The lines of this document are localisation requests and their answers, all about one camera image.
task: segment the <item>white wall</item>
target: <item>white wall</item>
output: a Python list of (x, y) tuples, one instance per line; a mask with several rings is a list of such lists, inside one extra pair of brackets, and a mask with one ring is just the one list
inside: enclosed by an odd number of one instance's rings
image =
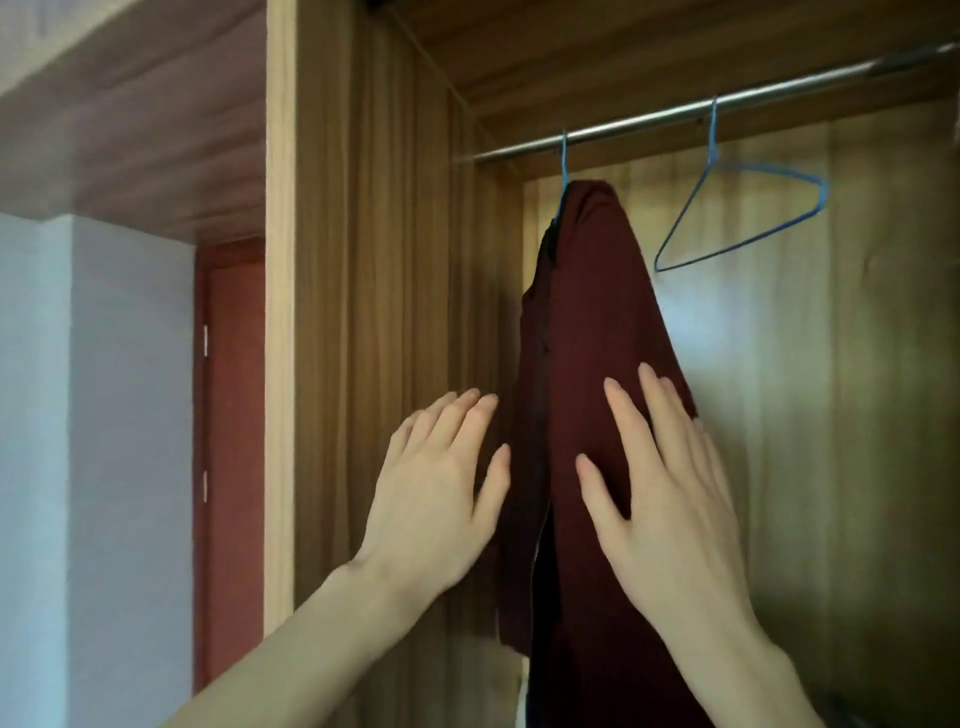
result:
[(194, 250), (0, 215), (0, 726), (189, 699)]
[(0, 725), (66, 717), (70, 233), (0, 214)]
[(193, 264), (74, 222), (70, 728), (153, 728), (190, 698)]

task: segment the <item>wardrobe side panel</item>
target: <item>wardrobe side panel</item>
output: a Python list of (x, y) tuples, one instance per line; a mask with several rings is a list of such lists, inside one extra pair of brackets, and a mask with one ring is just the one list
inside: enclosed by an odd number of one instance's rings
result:
[[(960, 163), (955, 104), (721, 145), (828, 177), (827, 210), (653, 274), (734, 488), (756, 610), (815, 694), (892, 725), (954, 725), (960, 655)], [(617, 190), (648, 268), (706, 150), (573, 175)], [(559, 178), (524, 187), (522, 285)], [(815, 188), (711, 175), (663, 262), (789, 219)]]
[[(469, 386), (509, 401), (522, 190), (463, 162), (473, 122), (388, 14), (271, 0), (268, 46), (270, 629), (360, 546), (406, 415)], [(482, 558), (332, 724), (512, 724), (491, 576)]]

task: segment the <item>maroon shirt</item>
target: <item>maroon shirt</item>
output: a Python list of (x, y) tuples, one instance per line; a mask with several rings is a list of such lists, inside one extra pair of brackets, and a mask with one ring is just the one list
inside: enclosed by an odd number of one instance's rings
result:
[(605, 182), (572, 182), (523, 296), (511, 477), (497, 529), (500, 638), (531, 657), (530, 728), (701, 728), (709, 718), (613, 576), (574, 468), (586, 453), (630, 515), (603, 380), (649, 419), (637, 367), (693, 398), (627, 215)]

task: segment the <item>door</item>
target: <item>door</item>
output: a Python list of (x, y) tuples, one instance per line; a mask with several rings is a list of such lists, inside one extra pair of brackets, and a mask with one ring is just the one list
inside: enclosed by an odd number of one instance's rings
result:
[(196, 691), (263, 638), (263, 253), (197, 257)]

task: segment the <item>metal rod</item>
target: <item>metal rod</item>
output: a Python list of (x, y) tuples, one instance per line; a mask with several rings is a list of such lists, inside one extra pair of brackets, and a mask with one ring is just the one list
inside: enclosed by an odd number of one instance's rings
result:
[[(881, 56), (872, 61), (852, 63), (851, 65), (843, 65), (837, 68), (831, 68), (828, 71), (811, 73), (788, 81), (780, 81), (775, 84), (754, 86), (753, 88), (747, 88), (742, 91), (725, 93), (717, 97), (717, 109), (742, 109), (757, 106), (786, 96), (809, 93), (857, 79), (905, 71), (918, 65), (935, 61), (958, 49), (960, 49), (960, 38), (952, 38), (942, 43), (932, 43), (910, 51)], [(665, 124), (697, 119), (709, 114), (712, 104), (712, 98), (701, 99), (700, 101), (682, 104), (670, 109), (651, 111), (638, 116), (630, 116), (625, 119), (610, 121), (606, 124), (584, 127), (583, 129), (567, 133), (566, 144), (567, 146), (583, 144), (587, 141), (606, 139), (611, 136), (620, 136), (626, 133), (642, 132)], [(562, 133), (556, 133), (551, 136), (545, 136), (542, 139), (534, 139), (520, 144), (512, 144), (508, 147), (492, 149), (488, 152), (481, 152), (475, 155), (473, 160), (481, 162), (513, 159), (523, 155), (533, 154), (534, 152), (544, 152), (560, 147), (563, 141), (564, 135)]]

